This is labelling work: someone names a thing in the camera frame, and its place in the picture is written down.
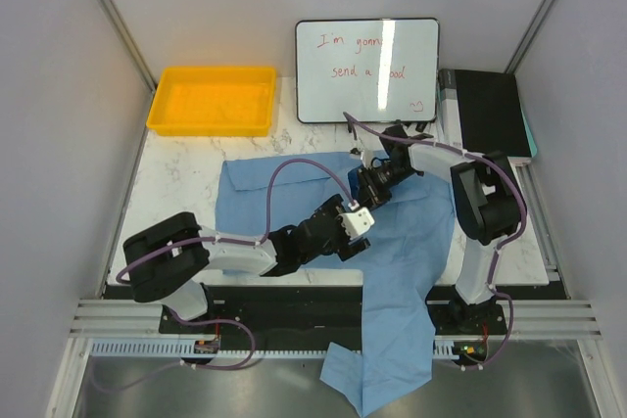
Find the blue long sleeve shirt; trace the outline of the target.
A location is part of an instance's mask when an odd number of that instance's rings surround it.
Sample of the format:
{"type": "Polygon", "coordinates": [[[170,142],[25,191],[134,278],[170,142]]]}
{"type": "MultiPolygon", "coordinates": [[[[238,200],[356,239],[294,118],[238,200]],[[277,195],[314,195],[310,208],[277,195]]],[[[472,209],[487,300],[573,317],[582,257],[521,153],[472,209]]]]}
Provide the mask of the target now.
{"type": "MultiPolygon", "coordinates": [[[[346,153],[226,161],[221,167],[216,228],[260,235],[309,217],[356,168],[346,153]],[[307,164],[307,159],[319,167],[307,164]]],[[[361,417],[407,395],[432,378],[435,328],[425,300],[447,265],[455,212],[451,186],[426,173],[393,190],[392,200],[373,213],[370,247],[346,262],[322,256],[312,268],[359,269],[363,273],[362,353],[331,344],[320,379],[342,394],[361,417]]]]}

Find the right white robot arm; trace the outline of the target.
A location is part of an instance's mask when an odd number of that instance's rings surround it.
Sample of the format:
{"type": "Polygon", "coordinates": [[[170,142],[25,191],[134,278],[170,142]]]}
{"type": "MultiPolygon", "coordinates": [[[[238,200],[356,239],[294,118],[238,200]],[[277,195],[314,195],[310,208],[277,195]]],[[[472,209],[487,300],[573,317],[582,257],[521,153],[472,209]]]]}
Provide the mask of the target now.
{"type": "Polygon", "coordinates": [[[451,326],[471,333],[484,321],[480,304],[497,296],[495,276],[505,245],[525,231],[527,207],[508,158],[501,152],[475,155],[424,134],[408,136],[400,124],[378,132],[383,158],[362,156],[350,173],[352,197],[370,210],[387,204],[392,189],[423,173],[451,185],[458,226],[466,237],[455,283],[458,301],[449,308],[451,326]]]}

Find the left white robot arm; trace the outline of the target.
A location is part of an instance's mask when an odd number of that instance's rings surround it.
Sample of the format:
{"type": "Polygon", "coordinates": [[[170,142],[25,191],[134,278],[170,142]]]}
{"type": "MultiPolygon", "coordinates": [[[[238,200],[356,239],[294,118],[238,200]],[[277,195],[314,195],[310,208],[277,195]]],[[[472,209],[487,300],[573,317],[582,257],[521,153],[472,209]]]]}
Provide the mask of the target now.
{"type": "Polygon", "coordinates": [[[194,333],[215,322],[208,289],[194,280],[204,270],[282,277],[320,256],[345,261],[369,247],[374,225],[369,209],[343,205],[335,195],[298,225],[287,225],[261,238],[220,233],[202,227],[192,212],[171,216],[127,239],[126,267],[117,281],[131,287],[139,303],[159,302],[194,333]]]}

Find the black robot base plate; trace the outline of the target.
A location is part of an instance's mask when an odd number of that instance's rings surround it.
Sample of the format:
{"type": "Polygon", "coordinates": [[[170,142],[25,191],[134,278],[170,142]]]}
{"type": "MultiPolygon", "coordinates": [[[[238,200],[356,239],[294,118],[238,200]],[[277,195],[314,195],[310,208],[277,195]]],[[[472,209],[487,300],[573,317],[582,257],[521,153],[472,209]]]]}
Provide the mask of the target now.
{"type": "MultiPolygon", "coordinates": [[[[267,349],[362,344],[361,287],[210,287],[208,293],[207,317],[238,318],[267,349]]],[[[434,287],[426,307],[438,335],[506,333],[503,308],[494,300],[464,307],[454,288],[434,287]]]]}

